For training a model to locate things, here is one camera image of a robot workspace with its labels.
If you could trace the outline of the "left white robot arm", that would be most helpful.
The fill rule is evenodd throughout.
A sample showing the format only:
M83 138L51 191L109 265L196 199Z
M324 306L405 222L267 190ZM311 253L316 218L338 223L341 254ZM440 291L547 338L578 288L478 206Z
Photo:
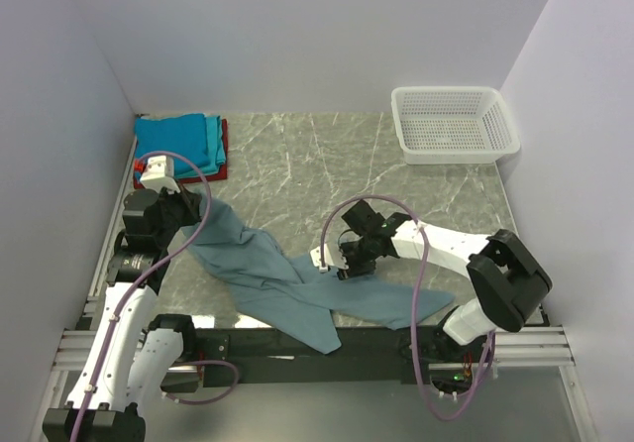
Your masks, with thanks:
M210 211L210 194L184 188L126 196L99 325L63 407L46 412L47 440L144 440L145 409L167 370L191 362L198 351L191 317L150 317L174 257L168 247L183 228L199 232Z

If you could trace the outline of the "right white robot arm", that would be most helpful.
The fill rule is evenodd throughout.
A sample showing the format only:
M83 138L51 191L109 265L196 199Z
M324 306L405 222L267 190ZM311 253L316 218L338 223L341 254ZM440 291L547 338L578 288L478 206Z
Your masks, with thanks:
M464 355L477 339L502 329L517 333L541 305L553 284L519 237L507 229L470 234L427 224L406 210L383 217L361 199L342 216L358 238L334 246L322 243L320 271L335 268L340 279L373 273L376 260L427 262L467 278L475 291L433 330L425 349L448 362Z

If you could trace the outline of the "grey-blue t-shirt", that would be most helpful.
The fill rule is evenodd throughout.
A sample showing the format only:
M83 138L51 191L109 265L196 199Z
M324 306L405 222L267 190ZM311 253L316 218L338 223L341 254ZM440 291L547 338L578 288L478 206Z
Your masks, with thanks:
M211 276L229 287L237 310L278 329L312 349L329 354L342 345L333 315L340 312L398 330L447 307L454 296L377 276L339 280L320 273L308 255L289 258L265 229L247 226L220 199L203 200L207 221L185 227L188 250Z

